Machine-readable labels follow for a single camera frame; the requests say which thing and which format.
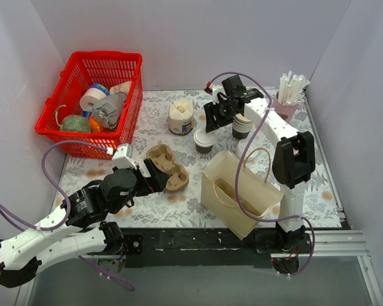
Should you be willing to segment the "beige floral pouch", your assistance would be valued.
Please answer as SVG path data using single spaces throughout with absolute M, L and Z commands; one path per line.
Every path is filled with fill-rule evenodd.
M 118 85 L 114 85 L 110 88 L 110 94 L 120 94 L 123 93 L 126 96 L 129 94 L 132 81 L 126 81 Z

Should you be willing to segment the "pink straw holder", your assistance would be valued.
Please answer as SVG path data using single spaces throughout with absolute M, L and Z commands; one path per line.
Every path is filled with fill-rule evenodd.
M 282 119 L 284 119 L 287 123 L 290 123 L 299 105 L 283 105 L 278 100 L 278 93 L 276 93 L 275 97 L 273 98 L 271 107 Z

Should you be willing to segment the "kraft paper bag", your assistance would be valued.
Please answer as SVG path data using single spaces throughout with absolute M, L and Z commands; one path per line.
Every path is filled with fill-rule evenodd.
M 258 225 L 256 219 L 262 219 L 270 214 L 273 207 L 283 198 L 283 193 L 270 183 L 267 177 L 256 175 L 246 165 L 242 165 L 236 184 L 239 162 L 240 160 L 229 151 L 222 151 L 212 158 L 202 174 L 201 204 L 243 240 Z M 225 180 L 235 190 L 237 207 L 227 208 L 216 198 L 212 184 L 219 179 Z M 221 190 L 217 192 L 228 205 L 233 204 L 232 199 Z M 255 216 L 246 211 L 240 198 L 248 201 L 260 215 Z

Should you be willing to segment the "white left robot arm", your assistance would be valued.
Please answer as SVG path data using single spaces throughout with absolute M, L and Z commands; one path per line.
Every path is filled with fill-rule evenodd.
M 169 175 L 151 159 L 144 160 L 150 175 L 139 166 L 114 167 L 111 174 L 93 180 L 68 196 L 53 212 L 23 232 L 0 240 L 0 285 L 21 286 L 46 268 L 84 254 L 123 254 L 127 244 L 108 214 L 132 207 L 134 198 L 160 193 Z

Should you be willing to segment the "red plastic basket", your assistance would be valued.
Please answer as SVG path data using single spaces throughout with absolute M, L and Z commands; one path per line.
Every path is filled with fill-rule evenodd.
M 107 148 L 131 143 L 143 90 L 142 56 L 74 52 L 35 125 L 69 155 L 111 159 Z

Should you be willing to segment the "white cup lid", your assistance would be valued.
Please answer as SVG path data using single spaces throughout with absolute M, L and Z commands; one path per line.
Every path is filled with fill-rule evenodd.
M 207 133 L 205 129 L 197 129 L 193 135 L 194 143 L 199 147 L 211 147 L 216 141 L 215 133 Z

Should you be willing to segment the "green twine ball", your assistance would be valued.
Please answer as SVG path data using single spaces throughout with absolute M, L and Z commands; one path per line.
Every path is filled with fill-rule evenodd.
M 90 133 L 91 127 L 88 119 L 85 117 L 69 115 L 62 120 L 60 130 L 72 133 Z

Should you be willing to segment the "grey crumpled cloth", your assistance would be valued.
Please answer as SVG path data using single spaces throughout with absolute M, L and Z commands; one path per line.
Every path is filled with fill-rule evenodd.
M 126 94 L 118 93 L 97 101 L 92 108 L 92 115 L 96 122 L 104 128 L 115 128 L 119 123 L 126 99 Z

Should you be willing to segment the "orange fruit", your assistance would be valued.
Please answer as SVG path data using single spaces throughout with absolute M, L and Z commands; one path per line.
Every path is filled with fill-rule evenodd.
M 105 128 L 92 116 L 88 119 L 92 133 L 102 133 Z

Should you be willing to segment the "white tape roll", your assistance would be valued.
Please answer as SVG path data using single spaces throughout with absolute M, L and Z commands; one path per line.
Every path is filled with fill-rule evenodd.
M 87 89 L 84 95 L 80 98 L 79 104 L 83 111 L 91 112 L 92 107 L 100 99 L 103 99 L 106 95 L 97 89 Z

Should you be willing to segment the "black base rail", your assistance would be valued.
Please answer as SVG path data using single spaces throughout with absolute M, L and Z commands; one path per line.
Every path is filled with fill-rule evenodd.
M 289 237 L 256 228 L 239 239 L 227 228 L 118 228 L 115 223 L 57 240 L 36 255 L 38 271 L 75 258 L 123 260 L 126 268 L 148 266 L 243 266 L 294 273 L 301 258 L 353 256 L 360 239 L 348 230 L 299 229 Z

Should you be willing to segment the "black paper coffee cup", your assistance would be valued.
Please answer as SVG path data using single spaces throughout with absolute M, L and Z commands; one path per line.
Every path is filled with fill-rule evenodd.
M 199 154 L 209 154 L 213 149 L 213 145 L 208 146 L 208 147 L 204 147 L 204 146 L 200 146 L 199 144 L 196 143 L 195 148 Z

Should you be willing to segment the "napkin pack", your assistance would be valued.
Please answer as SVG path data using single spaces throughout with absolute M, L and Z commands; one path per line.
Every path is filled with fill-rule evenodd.
M 186 135 L 194 128 L 194 103 L 179 99 L 171 103 L 168 112 L 168 127 L 175 135 Z

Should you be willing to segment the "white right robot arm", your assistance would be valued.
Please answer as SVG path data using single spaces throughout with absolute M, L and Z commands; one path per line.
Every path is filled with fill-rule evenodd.
M 305 239 L 305 229 L 312 225 L 303 216 L 303 199 L 307 183 L 315 170 L 315 145 L 311 132 L 300 132 L 289 125 L 271 107 L 272 97 L 262 86 L 247 89 L 243 74 L 225 72 L 223 91 L 215 91 L 208 81 L 205 92 L 212 102 L 204 105 L 207 133 L 231 123 L 240 113 L 257 125 L 255 133 L 263 132 L 275 148 L 271 170 L 283 197 L 275 223 L 276 248 L 290 253 Z

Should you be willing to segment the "brown pulp cup carrier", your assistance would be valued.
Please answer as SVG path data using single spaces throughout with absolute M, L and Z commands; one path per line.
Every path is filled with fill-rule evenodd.
M 176 162 L 173 150 L 166 144 L 158 144 L 147 150 L 146 158 L 170 177 L 165 190 L 171 193 L 184 191 L 189 183 L 189 173 L 180 163 Z

